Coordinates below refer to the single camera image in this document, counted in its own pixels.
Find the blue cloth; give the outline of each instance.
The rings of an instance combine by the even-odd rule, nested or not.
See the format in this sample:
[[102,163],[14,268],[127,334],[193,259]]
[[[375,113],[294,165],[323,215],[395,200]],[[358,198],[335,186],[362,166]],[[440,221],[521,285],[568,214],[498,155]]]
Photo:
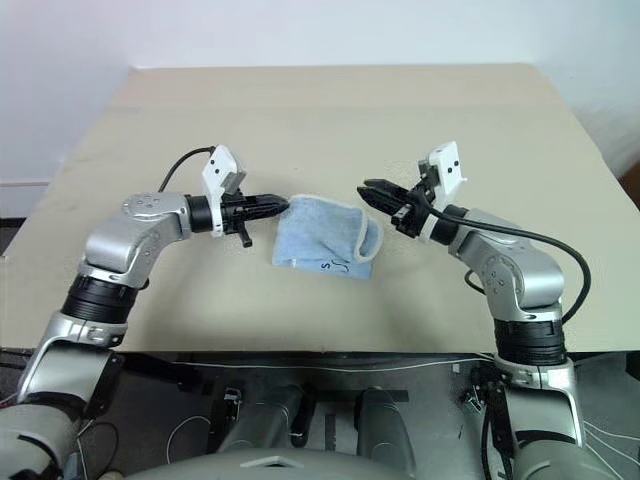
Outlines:
[[273,264],[366,279],[382,227],[358,207],[296,195],[280,215]]

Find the blue towel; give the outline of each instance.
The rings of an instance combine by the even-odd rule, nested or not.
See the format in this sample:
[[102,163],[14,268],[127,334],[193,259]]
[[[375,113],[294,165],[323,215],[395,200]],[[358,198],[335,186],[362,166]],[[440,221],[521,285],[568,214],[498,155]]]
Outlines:
[[273,264],[366,279],[382,227],[358,207],[295,195],[280,215]]

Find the beige table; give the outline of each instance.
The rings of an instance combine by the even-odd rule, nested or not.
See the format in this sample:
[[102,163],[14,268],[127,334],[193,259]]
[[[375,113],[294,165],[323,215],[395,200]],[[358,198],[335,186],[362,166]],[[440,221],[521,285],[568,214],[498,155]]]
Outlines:
[[[130,193],[157,188],[196,146],[228,145],[250,171],[246,193],[364,205],[355,190],[363,179],[411,186],[416,160],[449,140],[470,179],[458,204],[556,236],[589,260],[593,290],[567,326],[569,348],[640,348],[638,211],[557,93],[524,65],[132,72],[0,266],[2,344],[36,345],[92,227]],[[203,160],[185,164],[168,190],[200,193]],[[387,225],[373,278],[351,280],[271,266],[276,222],[249,225],[251,249],[208,234],[168,247],[121,348],[494,350],[485,300],[444,247]],[[568,304],[579,271],[553,253]]]

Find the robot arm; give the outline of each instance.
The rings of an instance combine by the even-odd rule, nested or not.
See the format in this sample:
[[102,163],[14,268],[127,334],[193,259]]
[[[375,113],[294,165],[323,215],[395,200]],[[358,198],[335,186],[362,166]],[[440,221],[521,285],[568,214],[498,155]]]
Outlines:
[[244,222],[288,207],[276,195],[244,196],[245,175],[219,145],[203,171],[205,195],[133,195],[90,234],[67,299],[21,378],[18,405],[0,411],[0,478],[58,478],[81,419],[108,406],[121,366],[111,348],[122,343],[164,247],[205,231],[238,233],[251,246]]
[[[419,162],[419,172],[411,190],[366,180],[358,192],[391,215],[396,230],[447,246],[482,282],[498,351],[494,368],[484,374],[494,446],[515,458],[516,478],[614,478],[581,448],[585,439],[575,372],[562,330],[560,267],[527,238],[476,226],[507,230],[516,225],[450,204],[463,181],[455,143],[431,152]],[[430,215],[434,207],[445,215]]]

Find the white wall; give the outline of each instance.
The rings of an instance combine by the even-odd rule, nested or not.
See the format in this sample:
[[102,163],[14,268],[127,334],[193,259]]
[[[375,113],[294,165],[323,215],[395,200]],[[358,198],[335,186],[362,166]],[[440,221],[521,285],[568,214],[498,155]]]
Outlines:
[[640,158],[639,2],[9,0],[1,5],[4,216],[20,210],[15,200],[6,200],[6,192],[23,187],[2,185],[50,178],[129,65],[533,63],[571,106],[614,174]]

